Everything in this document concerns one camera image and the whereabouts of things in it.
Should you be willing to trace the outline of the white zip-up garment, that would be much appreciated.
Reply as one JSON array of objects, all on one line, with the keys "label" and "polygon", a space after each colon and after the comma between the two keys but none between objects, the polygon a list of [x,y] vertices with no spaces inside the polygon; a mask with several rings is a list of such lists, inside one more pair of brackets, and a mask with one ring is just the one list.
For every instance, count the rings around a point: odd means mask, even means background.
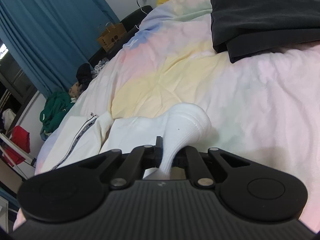
[{"label": "white zip-up garment", "polygon": [[178,103],[156,118],[113,120],[109,112],[101,116],[70,116],[53,135],[56,141],[46,159],[36,164],[35,173],[55,170],[113,149],[129,153],[162,137],[163,157],[158,170],[149,177],[169,179],[178,151],[203,140],[211,130],[208,115],[192,103]]}]

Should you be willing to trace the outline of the pastel rainbow bed quilt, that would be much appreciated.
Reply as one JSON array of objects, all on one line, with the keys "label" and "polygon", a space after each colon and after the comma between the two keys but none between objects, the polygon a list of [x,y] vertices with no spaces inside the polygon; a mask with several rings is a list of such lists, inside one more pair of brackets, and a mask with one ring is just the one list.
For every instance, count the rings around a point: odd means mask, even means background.
[{"label": "pastel rainbow bed quilt", "polygon": [[[170,0],[158,6],[61,124],[70,116],[105,112],[113,120],[156,118],[178,103],[198,105],[213,131],[196,148],[218,147],[298,177],[309,194],[300,218],[318,231],[319,43],[272,49],[231,63],[227,52],[213,50],[210,13],[210,0]],[[36,163],[46,159],[58,129]]]}]

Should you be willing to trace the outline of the black knit hat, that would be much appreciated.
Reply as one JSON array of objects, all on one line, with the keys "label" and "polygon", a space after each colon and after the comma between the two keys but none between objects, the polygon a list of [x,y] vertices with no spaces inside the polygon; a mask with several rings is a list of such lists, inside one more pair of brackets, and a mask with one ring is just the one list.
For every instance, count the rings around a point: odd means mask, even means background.
[{"label": "black knit hat", "polygon": [[86,90],[90,82],[93,80],[91,71],[91,65],[89,63],[84,63],[78,68],[76,72],[76,79],[82,91]]}]

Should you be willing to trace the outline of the green garment pile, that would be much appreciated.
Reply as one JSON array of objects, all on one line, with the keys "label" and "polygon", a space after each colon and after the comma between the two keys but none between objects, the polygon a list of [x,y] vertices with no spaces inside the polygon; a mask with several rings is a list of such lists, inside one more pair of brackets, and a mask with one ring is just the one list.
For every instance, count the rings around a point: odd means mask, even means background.
[{"label": "green garment pile", "polygon": [[53,133],[73,105],[74,103],[67,92],[54,92],[51,94],[40,113],[43,132],[46,134]]}]

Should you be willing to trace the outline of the red cloth on rack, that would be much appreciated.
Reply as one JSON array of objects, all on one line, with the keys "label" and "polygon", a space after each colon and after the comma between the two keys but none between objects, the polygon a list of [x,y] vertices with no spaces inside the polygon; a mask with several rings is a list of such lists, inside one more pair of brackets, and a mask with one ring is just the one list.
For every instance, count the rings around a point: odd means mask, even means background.
[{"label": "red cloth on rack", "polygon": [[29,132],[21,126],[15,126],[11,131],[11,136],[1,133],[1,142],[3,142],[4,160],[11,166],[18,165],[24,161],[31,164],[33,158],[30,153]]}]

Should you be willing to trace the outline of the brown paper bag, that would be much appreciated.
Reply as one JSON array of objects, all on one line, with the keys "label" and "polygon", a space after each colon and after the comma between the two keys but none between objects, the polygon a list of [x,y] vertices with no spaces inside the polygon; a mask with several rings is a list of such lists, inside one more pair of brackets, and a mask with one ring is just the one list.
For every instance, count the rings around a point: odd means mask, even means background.
[{"label": "brown paper bag", "polygon": [[122,23],[113,24],[108,22],[105,24],[104,30],[97,38],[97,41],[108,52],[126,33],[127,31]]}]

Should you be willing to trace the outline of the metal drying rack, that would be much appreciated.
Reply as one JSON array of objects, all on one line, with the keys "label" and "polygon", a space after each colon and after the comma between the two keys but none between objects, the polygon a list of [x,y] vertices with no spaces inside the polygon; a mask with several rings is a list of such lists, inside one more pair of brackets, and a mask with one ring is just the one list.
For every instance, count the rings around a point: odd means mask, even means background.
[{"label": "metal drying rack", "polygon": [[34,176],[36,158],[22,150],[1,133],[1,156],[19,176],[27,180]]}]

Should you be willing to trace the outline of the black folded garment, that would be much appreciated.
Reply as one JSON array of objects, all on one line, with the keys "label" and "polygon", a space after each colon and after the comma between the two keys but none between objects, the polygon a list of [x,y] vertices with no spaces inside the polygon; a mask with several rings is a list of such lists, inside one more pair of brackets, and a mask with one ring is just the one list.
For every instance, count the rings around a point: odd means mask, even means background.
[{"label": "black folded garment", "polygon": [[213,49],[232,63],[261,51],[319,41],[319,0],[210,0]]}]

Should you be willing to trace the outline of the blue curtain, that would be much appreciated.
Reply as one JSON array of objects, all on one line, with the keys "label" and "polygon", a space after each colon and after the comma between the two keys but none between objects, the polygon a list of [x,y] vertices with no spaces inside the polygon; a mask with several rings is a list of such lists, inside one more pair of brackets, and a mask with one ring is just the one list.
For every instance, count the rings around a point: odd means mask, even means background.
[{"label": "blue curtain", "polygon": [[68,90],[119,20],[105,0],[1,0],[1,40],[44,96]]}]

